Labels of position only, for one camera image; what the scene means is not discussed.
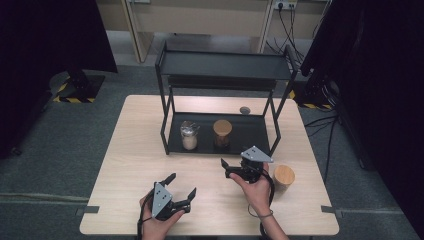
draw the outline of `bracelet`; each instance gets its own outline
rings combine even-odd
[[[260,216],[260,215],[254,215],[254,214],[252,214],[251,212],[250,212],[250,204],[247,206],[247,211],[249,212],[249,214],[250,214],[250,216],[252,216],[252,217],[256,217],[256,218],[259,218],[259,219],[264,219],[264,218],[267,218],[267,217],[270,217],[270,216],[272,216],[272,215],[274,215],[274,211],[272,211],[271,210],[271,213],[270,214],[267,214],[267,215],[263,215],[263,216]]]
[[[259,215],[258,215],[258,218],[259,218],[259,219],[264,219],[264,218],[270,217],[270,216],[272,216],[272,215],[274,215],[274,211],[272,211],[272,210],[271,210],[271,213],[270,213],[270,214],[268,214],[268,215],[264,215],[264,216],[259,216]]]

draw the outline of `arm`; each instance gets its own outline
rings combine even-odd
[[[269,166],[264,164],[264,169],[268,171]],[[255,210],[256,214],[261,219],[262,225],[271,239],[288,240],[286,233],[278,224],[275,217],[271,214],[269,203],[270,186],[268,180],[264,176],[253,184],[245,182],[237,174],[231,173],[230,178],[233,179],[243,189],[244,195],[250,206]]]
[[[146,197],[140,199],[140,207],[143,206],[143,202]],[[149,219],[143,223],[143,232],[142,239],[143,240],[163,240],[165,239],[166,234],[169,229],[181,218],[184,214],[184,210],[176,212],[172,217],[170,217],[166,221],[160,221],[152,217],[152,212],[149,207],[144,207],[143,220]]]

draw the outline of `wooden lid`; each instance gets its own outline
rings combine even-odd
[[[289,185],[294,182],[294,172],[286,165],[279,165],[274,170],[274,179],[279,184]]]
[[[226,136],[233,130],[233,126],[227,120],[218,120],[213,124],[213,130],[218,136]]]

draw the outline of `power outlet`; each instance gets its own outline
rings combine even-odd
[[[294,10],[296,9],[297,0],[275,0],[274,9],[280,9],[280,3],[283,4],[283,10]]]

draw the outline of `black metal shelf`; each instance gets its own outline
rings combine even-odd
[[[292,70],[289,69],[287,58],[290,60]],[[297,66],[294,64],[289,46],[282,55],[266,55],[170,50],[164,42],[156,59],[155,68],[164,112],[160,134],[166,154],[169,152],[240,154],[255,145],[268,155],[272,155],[281,138],[278,117],[297,74]],[[165,101],[162,76],[167,76],[168,80],[168,101]],[[276,109],[273,92],[278,80],[288,81],[288,84]],[[262,115],[183,113],[175,111],[173,88],[265,91],[269,94]],[[165,128],[171,109],[173,116],[167,141]],[[265,114],[268,109],[272,114],[276,131],[276,139],[271,147],[265,125]],[[213,144],[213,124],[219,119],[226,119],[233,126],[230,146],[225,149],[217,148]],[[182,146],[180,126],[183,121],[192,121],[200,125],[198,144],[194,150],[185,150]]]

